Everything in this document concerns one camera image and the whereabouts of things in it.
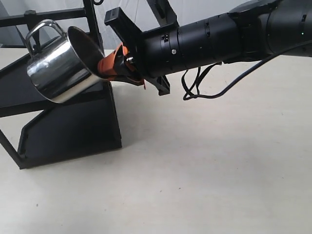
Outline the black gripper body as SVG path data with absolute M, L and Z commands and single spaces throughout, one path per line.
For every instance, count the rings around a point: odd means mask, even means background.
M 125 45 L 145 82 L 151 83 L 160 96 L 170 93 L 167 74 L 173 72 L 172 51 L 178 51 L 177 16 L 167 0 L 150 0 L 148 5 L 159 27 L 142 32 L 120 7 L 105 14 L 104 23 L 110 26 Z

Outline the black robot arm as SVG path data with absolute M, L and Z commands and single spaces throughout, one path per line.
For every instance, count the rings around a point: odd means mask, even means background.
M 159 27 L 141 31 L 117 7 L 105 15 L 121 45 L 97 65 L 105 80 L 133 85 L 149 82 L 170 93 L 168 74 L 197 68 L 198 88 L 216 65 L 256 62 L 280 56 L 312 55 L 312 3 L 309 0 L 251 0 L 230 12 L 180 26 L 166 0 L 148 2 Z

